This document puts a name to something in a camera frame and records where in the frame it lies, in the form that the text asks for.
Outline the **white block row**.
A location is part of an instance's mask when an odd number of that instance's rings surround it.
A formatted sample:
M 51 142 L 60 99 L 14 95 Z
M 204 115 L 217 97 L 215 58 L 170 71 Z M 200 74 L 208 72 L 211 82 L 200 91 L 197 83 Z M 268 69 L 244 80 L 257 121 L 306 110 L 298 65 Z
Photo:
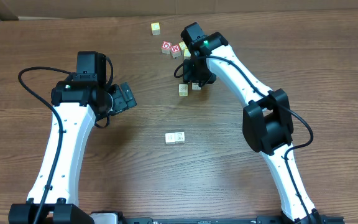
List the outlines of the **white block row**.
M 187 84 L 179 84 L 178 94 L 180 96 L 188 96 L 188 85 Z
M 185 142 L 185 133 L 184 132 L 176 132 L 175 133 L 175 143 L 182 144 Z
M 192 83 L 191 88 L 192 90 L 201 90 L 201 87 L 199 86 L 198 83 Z

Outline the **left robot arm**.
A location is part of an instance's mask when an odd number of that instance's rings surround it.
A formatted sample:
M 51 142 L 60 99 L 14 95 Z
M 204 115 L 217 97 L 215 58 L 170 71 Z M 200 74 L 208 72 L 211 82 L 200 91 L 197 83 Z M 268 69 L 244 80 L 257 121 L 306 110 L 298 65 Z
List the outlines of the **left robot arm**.
M 110 58 L 93 52 L 78 52 L 75 72 L 51 90 L 51 101 L 35 97 L 52 111 L 52 125 L 44 159 L 25 203 L 11 205 L 9 223 L 125 223 L 122 212 L 86 213 L 78 204 L 78 184 L 85 146 L 98 121 L 136 106 L 127 83 L 112 82 L 106 70 Z

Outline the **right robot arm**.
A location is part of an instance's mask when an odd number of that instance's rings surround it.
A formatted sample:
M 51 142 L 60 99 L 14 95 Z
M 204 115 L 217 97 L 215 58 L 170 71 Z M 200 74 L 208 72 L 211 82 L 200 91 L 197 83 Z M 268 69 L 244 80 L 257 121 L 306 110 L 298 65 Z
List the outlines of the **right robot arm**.
M 203 86 L 219 78 L 240 101 L 244 139 L 268 165 L 280 196 L 282 221 L 321 223 L 294 156 L 297 147 L 293 145 L 292 119 L 305 127 L 309 125 L 290 109 L 288 95 L 282 89 L 272 90 L 254 77 L 219 32 L 206 35 L 194 22 L 184 28 L 181 38 L 191 54 L 180 65 L 184 81 Z

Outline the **white block single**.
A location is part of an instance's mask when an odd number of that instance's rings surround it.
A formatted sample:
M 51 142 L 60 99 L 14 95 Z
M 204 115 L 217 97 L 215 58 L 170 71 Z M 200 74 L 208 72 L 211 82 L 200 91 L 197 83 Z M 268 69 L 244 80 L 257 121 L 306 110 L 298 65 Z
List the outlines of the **white block single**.
M 176 143 L 175 133 L 166 133 L 165 134 L 165 143 L 167 145 L 175 144 Z

